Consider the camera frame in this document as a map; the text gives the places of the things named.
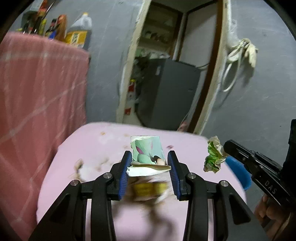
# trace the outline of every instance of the blue bowl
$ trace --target blue bowl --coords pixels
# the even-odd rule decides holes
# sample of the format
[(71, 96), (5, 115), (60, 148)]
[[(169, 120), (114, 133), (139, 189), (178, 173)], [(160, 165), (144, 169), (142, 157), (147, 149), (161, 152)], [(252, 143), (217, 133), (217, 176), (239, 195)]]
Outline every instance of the blue bowl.
[(244, 190), (248, 190), (252, 184), (252, 179), (251, 174), (245, 169), (243, 163), (239, 162), (232, 156), (228, 156), (225, 162), (233, 171), (233, 173), (237, 176)]

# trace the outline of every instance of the doorway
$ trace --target doorway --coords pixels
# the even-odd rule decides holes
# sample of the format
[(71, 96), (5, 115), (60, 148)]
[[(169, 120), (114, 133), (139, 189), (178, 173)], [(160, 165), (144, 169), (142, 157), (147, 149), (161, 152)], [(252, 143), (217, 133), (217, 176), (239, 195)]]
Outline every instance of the doorway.
[(123, 123), (187, 131), (211, 57), (217, 6), (215, 1), (203, 5), (196, 1), (197, 7), (172, 2), (170, 6), (168, 1), (151, 2), (136, 49)]

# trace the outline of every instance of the metal screw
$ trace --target metal screw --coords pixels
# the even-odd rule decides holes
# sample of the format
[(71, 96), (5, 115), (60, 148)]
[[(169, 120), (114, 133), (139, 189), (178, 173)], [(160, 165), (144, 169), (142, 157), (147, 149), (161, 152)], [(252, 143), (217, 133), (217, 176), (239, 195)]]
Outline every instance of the metal screw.
[(110, 172), (106, 172), (104, 175), (103, 175), (104, 178), (106, 179), (109, 179), (112, 177), (112, 174)]
[(221, 185), (224, 186), (224, 187), (227, 187), (228, 186), (228, 182), (227, 181), (222, 181), (221, 182)]
[(70, 184), (71, 184), (71, 186), (76, 186), (77, 184), (78, 184), (78, 180), (72, 180), (71, 182), (70, 182)]
[(190, 179), (194, 179), (194, 178), (196, 178), (196, 174), (193, 173), (193, 172), (188, 173), (187, 176), (188, 176)]

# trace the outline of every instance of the green crumpled paper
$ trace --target green crumpled paper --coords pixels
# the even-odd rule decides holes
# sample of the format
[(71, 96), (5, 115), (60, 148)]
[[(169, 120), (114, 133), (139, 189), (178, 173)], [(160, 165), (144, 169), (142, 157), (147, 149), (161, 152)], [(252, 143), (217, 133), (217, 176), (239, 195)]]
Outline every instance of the green crumpled paper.
[(216, 173), (221, 169), (221, 163), (225, 161), (227, 154), (224, 152), (217, 136), (211, 137), (207, 143), (209, 155), (205, 158), (204, 171)]

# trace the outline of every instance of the plastic jug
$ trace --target plastic jug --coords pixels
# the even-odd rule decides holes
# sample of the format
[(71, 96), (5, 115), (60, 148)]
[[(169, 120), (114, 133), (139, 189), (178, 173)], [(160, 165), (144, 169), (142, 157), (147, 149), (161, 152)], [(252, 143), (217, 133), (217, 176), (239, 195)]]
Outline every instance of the plastic jug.
[(85, 12), (81, 18), (76, 20), (69, 28), (65, 42), (78, 48), (88, 50), (91, 40), (91, 27), (91, 18), (88, 13)]

